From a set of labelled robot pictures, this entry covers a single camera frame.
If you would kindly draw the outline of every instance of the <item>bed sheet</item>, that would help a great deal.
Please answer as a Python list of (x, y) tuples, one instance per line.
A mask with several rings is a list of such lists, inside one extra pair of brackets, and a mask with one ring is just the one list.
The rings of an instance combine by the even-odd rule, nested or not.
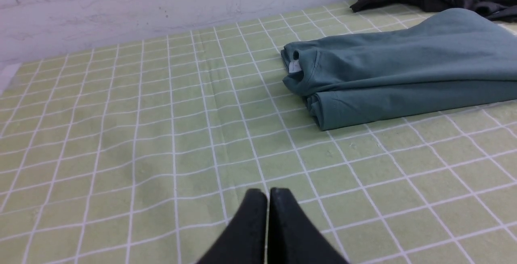
[(286, 43), (430, 16), (348, 6), (22, 65), (0, 97), (2, 262), (193, 263), (271, 187), (355, 264), (513, 262), (517, 103), (319, 131), (283, 85)]

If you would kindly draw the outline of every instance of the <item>clothing tag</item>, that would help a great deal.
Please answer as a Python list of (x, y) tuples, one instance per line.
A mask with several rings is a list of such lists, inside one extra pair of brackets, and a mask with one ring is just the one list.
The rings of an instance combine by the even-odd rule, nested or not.
[(300, 71), (301, 71), (300, 62), (298, 60), (294, 60), (294, 61), (291, 61), (291, 63), (289, 63), (289, 74), (300, 72)]

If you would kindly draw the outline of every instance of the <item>white wall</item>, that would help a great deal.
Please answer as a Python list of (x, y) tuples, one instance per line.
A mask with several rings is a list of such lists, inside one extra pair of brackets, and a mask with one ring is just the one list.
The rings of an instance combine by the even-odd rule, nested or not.
[(0, 0), (0, 64), (336, 1), (340, 0)]

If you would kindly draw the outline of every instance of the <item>mattress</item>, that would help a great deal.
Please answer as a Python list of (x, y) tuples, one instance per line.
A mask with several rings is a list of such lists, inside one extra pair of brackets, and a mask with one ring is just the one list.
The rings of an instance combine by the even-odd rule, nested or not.
[(3, 73), (2, 262), (194, 263), (248, 188), (272, 187), (290, 188), (355, 264), (514, 262), (516, 102), (319, 131), (283, 85), (279, 50), (291, 41), (430, 16), (348, 6)]

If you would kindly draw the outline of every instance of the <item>teal sweatshirt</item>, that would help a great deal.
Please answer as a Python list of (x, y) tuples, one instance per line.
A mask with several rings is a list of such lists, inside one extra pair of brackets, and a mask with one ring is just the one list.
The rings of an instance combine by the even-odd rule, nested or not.
[(283, 82), (321, 130), (517, 99), (517, 38), (452, 8), (406, 30), (293, 42)]

